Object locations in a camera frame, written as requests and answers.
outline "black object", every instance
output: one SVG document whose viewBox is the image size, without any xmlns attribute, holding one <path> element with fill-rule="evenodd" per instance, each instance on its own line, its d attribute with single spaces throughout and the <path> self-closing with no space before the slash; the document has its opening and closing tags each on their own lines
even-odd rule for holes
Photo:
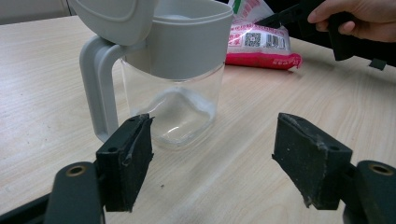
<svg viewBox="0 0 396 224">
<path fill-rule="evenodd" d="M 280 113 L 273 159 L 302 193 L 306 206 L 335 210 L 345 223 L 396 223 L 396 169 L 378 161 L 350 164 L 352 150 L 309 121 Z"/>
<path fill-rule="evenodd" d="M 373 59 L 370 63 L 370 67 L 376 68 L 381 71 L 384 70 L 386 65 L 387 65 L 387 62 L 384 62 L 379 59 Z"/>
<path fill-rule="evenodd" d="M 275 13 L 280 13 L 284 10 L 287 10 L 290 7 L 296 6 L 296 5 L 301 5 L 301 4 L 311 4 L 315 3 L 315 5 L 318 6 L 319 1 L 308 1 L 308 0 L 265 0 L 265 3 L 275 12 Z M 323 33 L 323 32 L 317 32 L 315 30 L 315 27 L 313 24 L 309 24 L 306 19 L 308 14 L 310 13 L 310 10 L 312 11 L 312 7 L 303 7 L 301 5 L 300 7 L 302 11 L 299 12 L 299 16 L 296 16 L 297 22 L 289 22 L 284 24 L 285 27 L 289 31 L 289 35 L 301 39 L 303 41 L 307 41 L 313 44 L 321 45 L 326 48 L 330 48 L 334 50 L 334 56 L 337 52 L 343 52 L 343 47 L 346 48 L 346 53 L 341 54 L 340 57 L 338 58 L 339 60 L 342 60 L 343 58 L 347 58 L 347 56 L 355 55 L 359 56 L 368 60 L 373 60 L 373 59 L 378 59 L 383 62 L 385 62 L 388 65 L 391 66 L 396 66 L 396 43 L 382 43 L 382 42 L 376 42 L 376 41 L 371 41 L 371 40 L 366 40 L 366 39 L 358 39 L 356 37 L 352 36 L 347 36 L 343 35 L 340 39 L 337 39 L 336 37 L 331 37 L 331 34 L 334 33 L 334 31 L 330 31 L 328 34 Z M 337 31 L 337 24 L 340 21 L 337 21 L 336 23 L 330 23 L 329 29 Z M 337 45 L 337 43 L 344 42 L 343 38 L 346 38 L 347 44 L 341 43 L 341 45 Z"/>
<path fill-rule="evenodd" d="M 55 177 L 52 192 L 0 216 L 1 224 L 105 223 L 108 212 L 132 212 L 153 153 L 148 114 L 126 120 L 96 152 Z"/>
<path fill-rule="evenodd" d="M 309 13 L 322 2 L 323 0 L 302 0 L 299 4 L 258 21 L 256 24 L 279 28 L 282 25 L 297 21 L 302 35 L 310 36 L 316 32 L 315 24 L 308 23 L 306 19 Z M 337 13 L 329 18 L 329 38 L 336 61 L 342 61 L 354 55 L 353 49 L 350 47 L 350 43 L 353 41 L 351 36 L 338 33 L 338 26 L 351 19 L 352 15 L 346 12 Z"/>
<path fill-rule="evenodd" d="M 230 0 L 216 0 L 217 2 L 221 2 L 221 3 L 224 3 L 224 4 L 228 4 L 228 2 L 230 1 Z"/>
</svg>

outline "light wood tabletop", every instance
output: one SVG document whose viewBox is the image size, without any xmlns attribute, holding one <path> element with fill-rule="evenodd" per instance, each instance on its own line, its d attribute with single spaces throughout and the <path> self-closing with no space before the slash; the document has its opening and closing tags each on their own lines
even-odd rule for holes
<svg viewBox="0 0 396 224">
<path fill-rule="evenodd" d="M 0 26 L 0 214 L 51 191 L 55 174 L 94 161 L 78 56 L 92 33 L 78 17 Z M 352 164 L 396 167 L 396 68 L 379 71 L 331 49 L 291 39 L 303 56 L 289 71 L 226 66 L 218 114 L 205 141 L 183 150 L 153 146 L 130 213 L 108 223 L 343 223 L 307 209 L 272 160 L 277 115 L 303 117 L 353 149 Z M 128 119 L 120 63 L 113 67 L 119 122 Z"/>
</svg>

